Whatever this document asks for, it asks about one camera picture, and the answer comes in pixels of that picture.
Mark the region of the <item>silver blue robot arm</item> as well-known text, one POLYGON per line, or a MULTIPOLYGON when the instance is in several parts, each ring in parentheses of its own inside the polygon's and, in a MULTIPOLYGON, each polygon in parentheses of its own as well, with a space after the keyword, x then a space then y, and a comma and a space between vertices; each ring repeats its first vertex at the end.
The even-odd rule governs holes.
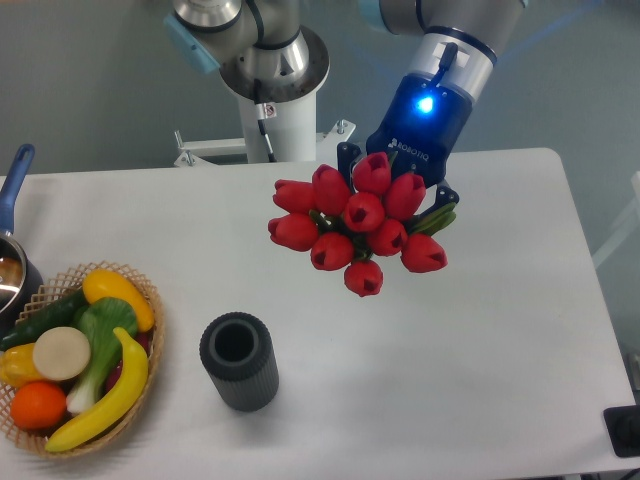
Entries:
POLYGON ((363 1, 369 24, 421 40, 377 130, 364 147, 351 129, 316 131, 316 94, 329 72, 322 39, 300 22, 296 1, 176 1, 164 25, 175 48, 203 74, 218 72, 235 96, 238 141, 183 142, 184 159, 244 152, 251 163, 312 161, 334 148, 350 178, 363 154, 394 155, 394 176, 414 173, 437 190, 435 206, 458 201, 446 162, 525 10, 522 1, 363 1))

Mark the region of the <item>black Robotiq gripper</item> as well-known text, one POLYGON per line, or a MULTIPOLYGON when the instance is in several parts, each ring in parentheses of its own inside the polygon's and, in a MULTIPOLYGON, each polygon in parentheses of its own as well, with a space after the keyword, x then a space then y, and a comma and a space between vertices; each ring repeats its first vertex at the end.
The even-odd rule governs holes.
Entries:
MULTIPOLYGON (((437 184, 434 203, 420 219, 448 204, 459 202, 458 193, 444 180, 446 162, 472 111, 472 102, 447 87, 432 88, 427 79, 405 76, 378 129, 366 140, 369 154, 395 151, 392 177, 405 173, 437 184)), ((337 169, 347 184, 362 158, 361 147, 340 142, 336 147, 337 169)))

